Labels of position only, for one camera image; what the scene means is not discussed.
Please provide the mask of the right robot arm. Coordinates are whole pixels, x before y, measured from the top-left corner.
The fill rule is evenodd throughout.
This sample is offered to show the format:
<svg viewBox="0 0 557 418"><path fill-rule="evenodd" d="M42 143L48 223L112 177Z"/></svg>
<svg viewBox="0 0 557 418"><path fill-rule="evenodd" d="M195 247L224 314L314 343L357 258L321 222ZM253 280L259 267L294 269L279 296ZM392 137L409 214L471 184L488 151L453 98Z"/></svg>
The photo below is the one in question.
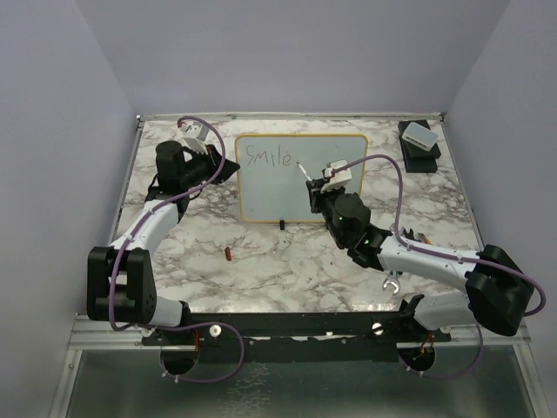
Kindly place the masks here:
<svg viewBox="0 0 557 418"><path fill-rule="evenodd" d="M388 273L409 273L454 288L454 293L422 298L403 315L399 329L408 340L430 330L477 322L503 336L516 335L534 287L500 247L459 253L397 237L374 226L371 211L357 193L344 187L325 191L323 179L305 183L310 209L354 263Z"/></svg>

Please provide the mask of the upper black box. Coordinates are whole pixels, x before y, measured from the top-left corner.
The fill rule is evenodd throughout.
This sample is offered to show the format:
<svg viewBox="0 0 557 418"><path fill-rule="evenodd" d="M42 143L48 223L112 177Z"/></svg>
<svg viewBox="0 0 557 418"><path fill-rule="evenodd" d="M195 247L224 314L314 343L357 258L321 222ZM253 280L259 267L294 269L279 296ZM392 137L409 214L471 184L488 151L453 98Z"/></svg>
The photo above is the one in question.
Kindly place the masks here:
<svg viewBox="0 0 557 418"><path fill-rule="evenodd" d="M399 138L410 158L440 157L439 135L431 129L425 119L401 121L398 128Z"/></svg>

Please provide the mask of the white network switch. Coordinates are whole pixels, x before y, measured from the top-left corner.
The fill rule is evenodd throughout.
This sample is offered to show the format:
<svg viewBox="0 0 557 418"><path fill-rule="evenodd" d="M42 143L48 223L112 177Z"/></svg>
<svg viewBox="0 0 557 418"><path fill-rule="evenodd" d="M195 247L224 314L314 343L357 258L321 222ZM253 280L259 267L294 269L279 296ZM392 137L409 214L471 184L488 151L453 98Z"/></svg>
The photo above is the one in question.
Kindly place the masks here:
<svg viewBox="0 0 557 418"><path fill-rule="evenodd" d="M416 122L410 122L403 130L401 137L407 143L415 145L426 152L431 151L439 139L437 133Z"/></svg>

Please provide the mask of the black box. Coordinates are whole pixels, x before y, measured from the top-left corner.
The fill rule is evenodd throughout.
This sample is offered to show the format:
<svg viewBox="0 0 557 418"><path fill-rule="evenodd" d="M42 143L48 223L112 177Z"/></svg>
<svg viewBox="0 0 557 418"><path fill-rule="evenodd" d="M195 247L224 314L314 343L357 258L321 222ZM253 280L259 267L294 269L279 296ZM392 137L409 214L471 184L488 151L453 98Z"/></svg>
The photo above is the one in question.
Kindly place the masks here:
<svg viewBox="0 0 557 418"><path fill-rule="evenodd" d="M398 128L399 138L410 158L440 157L439 135L431 129L425 119L401 121Z"/></svg>
<svg viewBox="0 0 557 418"><path fill-rule="evenodd" d="M425 152L419 149L419 152L411 152L406 148L403 149L403 159L408 173L436 173L439 157L440 151Z"/></svg>

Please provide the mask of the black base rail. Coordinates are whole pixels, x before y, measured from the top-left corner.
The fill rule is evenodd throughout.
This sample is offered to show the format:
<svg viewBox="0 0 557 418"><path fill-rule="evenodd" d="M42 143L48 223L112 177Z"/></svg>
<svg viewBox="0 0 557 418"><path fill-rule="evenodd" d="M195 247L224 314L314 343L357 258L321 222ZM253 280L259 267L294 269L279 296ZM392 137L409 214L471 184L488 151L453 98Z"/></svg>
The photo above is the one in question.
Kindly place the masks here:
<svg viewBox="0 0 557 418"><path fill-rule="evenodd" d="M397 346L418 347L426 337L451 337L428 331L414 319L422 297L403 301L396 311L348 313L194 313L200 325L199 359L234 363L239 357L237 329L245 344L246 362L320 362L398 360Z"/></svg>

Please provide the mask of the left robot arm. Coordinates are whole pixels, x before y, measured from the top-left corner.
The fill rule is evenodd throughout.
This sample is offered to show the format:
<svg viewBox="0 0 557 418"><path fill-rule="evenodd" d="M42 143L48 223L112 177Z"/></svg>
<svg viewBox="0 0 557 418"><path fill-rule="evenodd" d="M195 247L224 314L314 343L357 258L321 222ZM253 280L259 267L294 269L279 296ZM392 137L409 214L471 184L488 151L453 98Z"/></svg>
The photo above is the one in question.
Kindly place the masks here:
<svg viewBox="0 0 557 418"><path fill-rule="evenodd" d="M205 183L220 184L240 169L214 145L193 150L178 141L156 146L157 174L143 210L109 246L95 246L87 259L86 312L90 320L162 327L169 341L191 336L187 303L157 294L151 256L184 217L190 194Z"/></svg>

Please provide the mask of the blue handled tool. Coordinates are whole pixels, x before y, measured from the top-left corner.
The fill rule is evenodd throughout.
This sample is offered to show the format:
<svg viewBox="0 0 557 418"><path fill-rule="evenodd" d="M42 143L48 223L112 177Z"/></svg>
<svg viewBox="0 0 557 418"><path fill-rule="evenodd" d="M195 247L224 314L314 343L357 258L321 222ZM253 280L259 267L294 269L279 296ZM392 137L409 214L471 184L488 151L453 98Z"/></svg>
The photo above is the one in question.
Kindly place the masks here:
<svg viewBox="0 0 557 418"><path fill-rule="evenodd" d="M403 227L400 231L400 235L406 239L419 241L419 235L412 228L406 229Z"/></svg>

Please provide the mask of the yellow framed whiteboard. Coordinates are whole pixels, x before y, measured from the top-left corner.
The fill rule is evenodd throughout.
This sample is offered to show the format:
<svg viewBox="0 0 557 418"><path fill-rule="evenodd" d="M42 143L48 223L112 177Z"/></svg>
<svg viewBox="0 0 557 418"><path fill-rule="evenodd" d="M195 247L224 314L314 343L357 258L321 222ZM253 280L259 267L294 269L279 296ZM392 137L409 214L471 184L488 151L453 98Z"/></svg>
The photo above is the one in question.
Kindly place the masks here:
<svg viewBox="0 0 557 418"><path fill-rule="evenodd" d="M249 223L315 223L306 179L320 179L328 163L367 155L369 140L356 133L242 134L234 142L240 164L240 214Z"/></svg>

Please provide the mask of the silver open-end wrench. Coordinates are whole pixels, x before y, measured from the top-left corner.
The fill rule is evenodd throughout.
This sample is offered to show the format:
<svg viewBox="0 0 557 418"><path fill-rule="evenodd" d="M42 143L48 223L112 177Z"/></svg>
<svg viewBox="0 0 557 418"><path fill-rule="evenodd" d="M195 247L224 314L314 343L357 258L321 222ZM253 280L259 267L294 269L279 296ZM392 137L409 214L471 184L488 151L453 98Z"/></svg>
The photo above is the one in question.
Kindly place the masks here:
<svg viewBox="0 0 557 418"><path fill-rule="evenodd" d="M387 289L391 289L393 291L393 295L398 294L400 291L400 282L399 282L400 275L401 272L390 271L383 281L382 289L384 291Z"/></svg>

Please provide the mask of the lower black box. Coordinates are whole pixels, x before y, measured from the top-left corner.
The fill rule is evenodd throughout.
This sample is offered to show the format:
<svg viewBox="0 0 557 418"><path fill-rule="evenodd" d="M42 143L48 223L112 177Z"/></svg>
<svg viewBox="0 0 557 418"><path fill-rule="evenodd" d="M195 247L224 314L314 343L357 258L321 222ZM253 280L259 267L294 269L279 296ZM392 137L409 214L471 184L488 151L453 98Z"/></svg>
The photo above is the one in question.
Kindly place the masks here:
<svg viewBox="0 0 557 418"><path fill-rule="evenodd" d="M403 159L408 173L436 173L439 157L440 151L425 152L419 149L419 152L411 152L406 148L403 149Z"/></svg>

